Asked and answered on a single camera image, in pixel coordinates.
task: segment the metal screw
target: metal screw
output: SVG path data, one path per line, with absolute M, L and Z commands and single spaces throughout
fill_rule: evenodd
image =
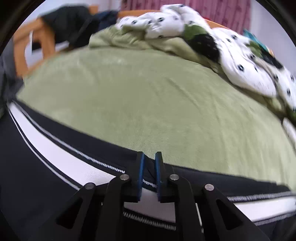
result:
M 179 179 L 179 176 L 177 174 L 172 174 L 170 175 L 170 179 L 176 181 Z
M 213 191 L 214 190 L 214 186 L 212 184 L 206 184 L 205 185 L 205 189 L 208 191 Z
M 85 189 L 90 190 L 93 189 L 95 187 L 94 183 L 87 183 L 84 185 Z
M 129 175 L 127 175 L 127 174 L 122 174 L 122 175 L 120 176 L 120 179 L 123 180 L 123 181 L 126 181 L 126 180 L 129 179 Z

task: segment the wooden headboard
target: wooden headboard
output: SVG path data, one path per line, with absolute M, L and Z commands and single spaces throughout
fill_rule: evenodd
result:
M 90 6 L 89 11 L 91 14 L 98 12 L 98 6 Z M 118 13 L 118 18 L 125 16 L 141 16 L 147 12 L 158 12 L 159 10 L 131 10 L 121 11 Z M 226 28 L 218 23 L 206 20 L 211 28 Z M 43 54 L 43 59 L 35 63 L 33 66 L 28 67 L 25 59 L 25 48 L 30 42 L 30 33 L 32 32 L 33 42 L 39 42 Z M 58 52 L 55 50 L 54 32 L 47 26 L 41 18 L 21 26 L 13 36 L 14 40 L 14 59 L 17 75 L 23 77 L 34 69 L 36 69 L 45 59 L 54 56 Z

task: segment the pink curtain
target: pink curtain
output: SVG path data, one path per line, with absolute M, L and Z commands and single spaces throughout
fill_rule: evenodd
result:
M 176 3 L 188 5 L 204 18 L 238 33 L 249 29 L 250 0 L 122 0 L 121 10 L 159 10 L 164 4 Z

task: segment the green bed sheet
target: green bed sheet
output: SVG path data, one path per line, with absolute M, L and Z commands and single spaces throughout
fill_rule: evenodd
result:
M 18 98 L 88 135 L 166 163 L 296 188 L 280 120 L 211 69 L 152 49 L 81 48 L 46 61 Z

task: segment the wall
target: wall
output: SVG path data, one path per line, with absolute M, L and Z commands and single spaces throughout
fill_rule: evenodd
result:
M 272 49 L 276 58 L 296 75 L 296 47 L 277 20 L 256 0 L 251 0 L 250 32 Z
M 38 16 L 51 12 L 63 5 L 98 5 L 99 11 L 105 11 L 109 9 L 119 10 L 121 0 L 45 0 L 40 6 L 38 6 L 22 23 L 26 24 L 35 20 Z M 68 45 L 68 43 L 62 43 L 56 45 L 56 49 L 59 50 Z M 25 49 L 25 58 L 28 66 L 32 66 L 38 60 L 42 59 L 41 50 L 31 51 L 31 42 Z

